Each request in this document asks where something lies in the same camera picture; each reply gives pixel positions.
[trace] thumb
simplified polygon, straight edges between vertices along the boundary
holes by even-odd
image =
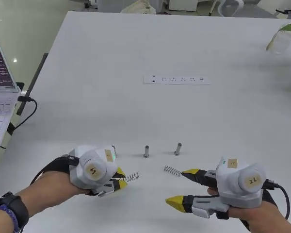
[[[230,207],[228,209],[228,216],[239,219],[247,219],[247,210],[236,207]]]

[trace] yellow fingertip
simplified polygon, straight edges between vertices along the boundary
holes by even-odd
[[[119,181],[120,189],[125,188],[127,186],[127,183],[125,181]]]
[[[194,169],[183,171],[182,173],[191,173],[191,174],[195,175],[198,171],[199,171],[198,168],[194,168]]]
[[[117,171],[116,171],[118,174],[121,174],[123,176],[126,176],[125,173],[123,172],[123,170],[118,166],[117,167]]]
[[[175,196],[172,198],[167,198],[166,203],[175,209],[185,213],[184,207],[183,207],[183,196]]]

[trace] black pole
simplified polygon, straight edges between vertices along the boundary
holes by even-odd
[[[30,85],[29,85],[29,87],[28,87],[28,90],[27,90],[26,94],[25,94],[26,97],[29,97],[29,96],[30,96],[30,93],[31,93],[31,91],[32,91],[32,89],[33,89],[33,87],[34,87],[34,85],[35,85],[35,82],[36,82],[37,79],[38,79],[38,76],[39,76],[40,71],[41,71],[41,69],[42,69],[42,67],[43,67],[43,65],[44,65],[44,62],[45,62],[45,60],[46,60],[47,57],[48,57],[48,54],[49,54],[49,53],[47,53],[47,52],[43,54],[42,60],[41,60],[41,62],[40,62],[40,64],[39,64],[39,67],[38,67],[37,71],[35,72],[34,77],[33,77],[32,81],[31,81],[31,83],[30,83]],[[21,103],[19,109],[18,109],[17,112],[16,112],[17,115],[20,116],[20,115],[23,113],[24,108],[25,108],[25,105],[26,105],[26,102],[22,102],[22,103]]]

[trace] purple wristband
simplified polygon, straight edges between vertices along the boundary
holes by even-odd
[[[13,213],[12,210],[8,209],[8,207],[6,205],[0,205],[0,210],[3,210],[4,212],[6,212],[10,218],[12,219],[13,221],[13,224],[14,224],[14,232],[17,233],[19,232],[19,227],[18,227],[18,221],[17,221],[17,218],[15,216],[15,214]]]

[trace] human hand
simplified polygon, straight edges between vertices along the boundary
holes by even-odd
[[[210,195],[217,195],[218,191],[208,188]],[[258,208],[241,209],[230,207],[228,216],[247,221],[251,233],[291,233],[291,224],[283,217],[278,208],[266,201]]]
[[[79,189],[70,182],[69,175],[49,171],[44,173],[36,182],[19,192],[26,205],[29,216],[56,205],[59,205],[78,194],[86,194],[89,190]]]

